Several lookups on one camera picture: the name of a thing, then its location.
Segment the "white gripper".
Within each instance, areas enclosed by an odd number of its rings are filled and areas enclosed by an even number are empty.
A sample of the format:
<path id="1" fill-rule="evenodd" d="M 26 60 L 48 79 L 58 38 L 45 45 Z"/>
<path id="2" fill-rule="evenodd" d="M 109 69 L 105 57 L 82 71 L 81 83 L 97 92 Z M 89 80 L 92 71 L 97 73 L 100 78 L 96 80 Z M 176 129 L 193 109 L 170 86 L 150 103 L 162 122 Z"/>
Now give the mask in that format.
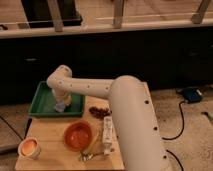
<path id="1" fill-rule="evenodd" d="M 68 92 L 59 89 L 53 89 L 52 93 L 57 102 L 63 101 L 66 107 L 71 105 L 72 97 Z"/>

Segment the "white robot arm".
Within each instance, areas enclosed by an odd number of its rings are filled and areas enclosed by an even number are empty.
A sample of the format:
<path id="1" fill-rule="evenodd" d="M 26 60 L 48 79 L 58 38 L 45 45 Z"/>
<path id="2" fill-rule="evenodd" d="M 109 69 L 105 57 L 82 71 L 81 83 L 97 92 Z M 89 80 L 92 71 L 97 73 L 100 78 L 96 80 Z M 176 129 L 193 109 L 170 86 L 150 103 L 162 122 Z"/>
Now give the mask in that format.
<path id="1" fill-rule="evenodd" d="M 126 171 L 172 171 L 146 82 L 129 75 L 73 78 L 71 69 L 61 65 L 47 85 L 57 100 L 68 93 L 108 100 Z"/>

